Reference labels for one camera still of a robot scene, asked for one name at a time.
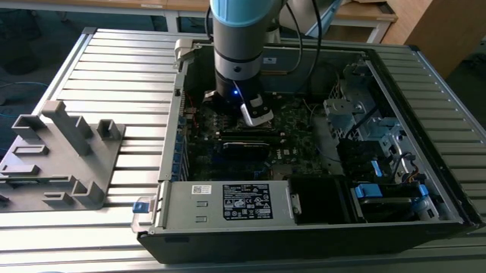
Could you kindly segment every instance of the sticker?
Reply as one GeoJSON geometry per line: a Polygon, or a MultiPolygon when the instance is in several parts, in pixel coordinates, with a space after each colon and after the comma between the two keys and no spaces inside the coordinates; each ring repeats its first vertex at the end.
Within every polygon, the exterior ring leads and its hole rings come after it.
{"type": "Polygon", "coordinates": [[[142,7],[151,7],[151,8],[155,8],[155,9],[162,9],[162,5],[146,5],[146,4],[142,4],[141,6],[142,7]]]}
{"type": "Polygon", "coordinates": [[[277,58],[264,58],[265,64],[277,64],[277,58]]]}
{"type": "Polygon", "coordinates": [[[210,195],[212,194],[212,185],[193,185],[192,192],[194,195],[210,195]]]}
{"type": "Polygon", "coordinates": [[[224,185],[224,217],[233,220],[273,219],[269,184],[224,185]]]}

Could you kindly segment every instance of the gray 3d-printed part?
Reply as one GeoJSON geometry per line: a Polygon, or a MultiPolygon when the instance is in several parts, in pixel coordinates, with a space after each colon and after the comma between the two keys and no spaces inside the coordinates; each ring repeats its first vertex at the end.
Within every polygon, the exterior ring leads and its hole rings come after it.
{"type": "Polygon", "coordinates": [[[69,177],[69,179],[51,179],[49,182],[57,188],[74,187],[78,179],[74,175],[69,177]]]}
{"type": "Polygon", "coordinates": [[[26,145],[26,146],[17,146],[14,148],[15,155],[47,155],[49,154],[49,148],[46,145],[26,145]]]}
{"type": "MultiPolygon", "coordinates": [[[[126,126],[117,124],[117,127],[123,135],[126,126]]],[[[98,124],[90,125],[93,137],[86,141],[93,147],[93,152],[86,156],[79,156],[58,127],[49,121],[46,122],[46,128],[37,130],[39,139],[17,138],[13,144],[14,147],[46,145],[50,152],[47,155],[17,155],[13,152],[6,154],[0,163],[0,172],[6,165],[37,165],[41,170],[38,175],[17,174],[10,177],[2,177],[0,175],[2,195],[10,198],[10,202],[0,206],[0,212],[86,210],[103,207],[103,198],[94,198],[95,201],[101,201],[90,204],[89,202],[83,204],[74,198],[73,206],[50,206],[43,201],[46,198],[45,192],[66,192],[71,195],[77,180],[87,187],[90,182],[95,181],[103,192],[103,197],[106,196],[122,139],[103,141],[97,128],[98,124]]]]}
{"type": "Polygon", "coordinates": [[[79,155],[87,155],[91,152],[91,147],[85,139],[85,136],[66,112],[66,104],[63,101],[47,101],[42,110],[46,117],[53,119],[61,133],[69,140],[73,148],[79,155]]]}
{"type": "Polygon", "coordinates": [[[39,170],[38,165],[5,165],[0,173],[3,175],[37,175],[39,170]]]}
{"type": "Polygon", "coordinates": [[[38,130],[46,128],[46,124],[37,115],[21,115],[13,125],[13,131],[23,139],[39,139],[38,130]]]}
{"type": "Polygon", "coordinates": [[[101,120],[97,131],[103,140],[119,140],[122,138],[121,131],[111,119],[101,120]]]}
{"type": "Polygon", "coordinates": [[[81,131],[85,138],[93,137],[93,131],[85,117],[81,115],[73,116],[71,120],[75,122],[75,127],[81,131]]]}
{"type": "Polygon", "coordinates": [[[95,181],[91,181],[89,187],[86,187],[82,182],[77,181],[71,195],[87,206],[97,205],[105,199],[105,193],[95,181]]]}
{"type": "Polygon", "coordinates": [[[46,192],[45,196],[43,202],[54,208],[73,206],[74,204],[74,198],[66,192],[46,192]]]}

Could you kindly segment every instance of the wooden table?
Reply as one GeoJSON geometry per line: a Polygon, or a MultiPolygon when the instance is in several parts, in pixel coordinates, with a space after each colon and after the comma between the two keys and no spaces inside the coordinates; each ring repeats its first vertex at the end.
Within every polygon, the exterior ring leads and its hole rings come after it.
{"type": "MultiPolygon", "coordinates": [[[[159,15],[167,19],[169,32],[181,32],[181,17],[206,16],[210,0],[10,0],[0,8],[159,15]]],[[[376,4],[349,3],[341,7],[334,26],[373,28],[369,43],[380,43],[397,15],[385,14],[376,4]]]]}

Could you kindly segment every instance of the floor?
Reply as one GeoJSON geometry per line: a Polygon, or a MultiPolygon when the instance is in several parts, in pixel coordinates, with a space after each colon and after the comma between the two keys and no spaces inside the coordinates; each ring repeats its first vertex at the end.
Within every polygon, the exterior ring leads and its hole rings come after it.
{"type": "MultiPolygon", "coordinates": [[[[54,11],[38,12],[37,22],[42,30],[42,36],[31,41],[31,48],[41,59],[41,68],[23,76],[13,76],[0,68],[0,86],[5,82],[19,81],[37,81],[49,84],[57,75],[58,69],[63,64],[85,27],[147,31],[167,30],[163,18],[154,16],[69,13],[67,18],[69,21],[62,22],[61,17],[54,11]]],[[[204,33],[202,19],[184,19],[182,30],[204,33]]],[[[284,34],[284,37],[293,37],[293,35],[293,33],[284,34]]],[[[479,97],[486,97],[486,94],[484,94],[486,90],[486,64],[477,61],[464,62],[451,75],[448,83],[481,124],[485,126],[485,100],[479,97]]],[[[0,105],[0,114],[17,116],[31,113],[45,90],[46,88],[39,85],[11,85],[5,88],[0,87],[0,104],[2,97],[7,98],[7,103],[0,105]]],[[[0,115],[0,157],[6,153],[6,149],[9,149],[15,138],[15,134],[10,129],[14,122],[15,118],[7,118],[0,115]]]]}

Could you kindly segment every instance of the cable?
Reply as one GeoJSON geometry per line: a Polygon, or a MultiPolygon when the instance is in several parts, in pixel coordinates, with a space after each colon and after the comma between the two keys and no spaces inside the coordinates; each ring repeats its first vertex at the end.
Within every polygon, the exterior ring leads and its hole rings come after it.
{"type": "Polygon", "coordinates": [[[318,47],[317,47],[317,55],[314,58],[314,62],[313,62],[313,66],[312,69],[309,70],[309,74],[306,77],[306,80],[304,81],[301,87],[297,89],[296,93],[300,92],[300,90],[309,84],[316,68],[317,68],[317,64],[318,64],[318,59],[320,59],[320,53],[321,53],[321,43],[322,43],[322,22],[321,22],[321,14],[320,14],[320,8],[318,8],[318,3],[317,0],[312,0],[313,1],[313,7],[314,7],[314,13],[317,15],[317,23],[318,23],[318,47]]]}
{"type": "Polygon", "coordinates": [[[5,88],[5,87],[9,87],[11,85],[15,85],[15,84],[37,84],[37,85],[42,85],[45,87],[49,87],[47,84],[43,84],[42,82],[35,82],[35,81],[19,81],[19,82],[14,82],[11,84],[5,84],[0,86],[0,88],[5,88]]]}
{"type": "Polygon", "coordinates": [[[210,13],[212,13],[212,6],[208,7],[208,11],[206,11],[206,18],[205,18],[205,31],[206,31],[206,35],[208,38],[210,39],[210,41],[214,41],[214,36],[210,34],[210,13]]]}
{"type": "Polygon", "coordinates": [[[413,160],[410,160],[410,165],[414,167],[414,172],[410,174],[406,182],[410,183],[412,179],[416,178],[416,176],[419,175],[419,166],[414,164],[413,160]]]}
{"type": "Polygon", "coordinates": [[[318,107],[318,106],[320,106],[320,105],[314,106],[314,108],[313,108],[312,116],[310,116],[310,118],[309,118],[309,125],[312,125],[312,124],[313,124],[313,114],[314,114],[314,110],[317,109],[317,107],[318,107]]]}
{"type": "Polygon", "coordinates": [[[329,160],[332,160],[332,161],[334,161],[334,162],[341,163],[341,161],[340,161],[340,160],[337,160],[337,159],[332,158],[330,156],[325,155],[325,153],[322,153],[322,151],[321,151],[321,149],[320,149],[318,145],[317,145],[317,149],[318,149],[318,151],[320,151],[321,155],[322,155],[325,158],[328,158],[329,160]]]}
{"type": "Polygon", "coordinates": [[[412,155],[412,153],[410,153],[410,152],[404,152],[404,153],[401,154],[401,156],[398,157],[398,160],[397,160],[397,162],[396,162],[396,164],[394,164],[394,169],[393,169],[393,171],[392,171],[390,183],[393,183],[393,182],[396,181],[396,175],[397,175],[398,167],[400,167],[400,165],[401,165],[401,161],[402,161],[402,159],[404,159],[408,155],[412,155]]]}
{"type": "Polygon", "coordinates": [[[289,13],[290,13],[290,16],[292,16],[292,19],[294,20],[294,24],[296,24],[296,31],[297,31],[297,37],[300,38],[300,59],[297,61],[297,64],[294,66],[294,68],[292,70],[288,71],[288,74],[293,73],[298,67],[301,66],[301,61],[302,61],[302,54],[304,54],[304,51],[305,51],[305,45],[304,45],[304,42],[302,42],[302,35],[301,35],[301,28],[300,28],[300,23],[297,22],[297,19],[296,19],[296,15],[294,15],[294,12],[290,8],[290,5],[289,5],[289,2],[286,3],[286,7],[288,7],[288,10],[289,10],[289,13]]]}
{"type": "Polygon", "coordinates": [[[5,118],[18,118],[19,116],[18,115],[5,115],[5,114],[0,114],[0,117],[5,117],[5,118]]]}
{"type": "Polygon", "coordinates": [[[306,99],[302,99],[302,101],[304,101],[304,105],[306,106],[308,110],[312,112],[313,110],[312,110],[312,108],[310,108],[310,106],[309,106],[309,104],[306,102],[306,99]]]}
{"type": "Polygon", "coordinates": [[[377,112],[377,111],[378,111],[378,106],[376,105],[376,107],[370,110],[370,112],[366,113],[366,115],[361,119],[361,121],[358,121],[357,124],[354,124],[354,126],[350,128],[350,131],[348,131],[348,133],[345,135],[345,139],[350,137],[352,133],[360,128],[360,126],[364,125],[365,121],[368,121],[370,119],[374,112],[377,112]]]}

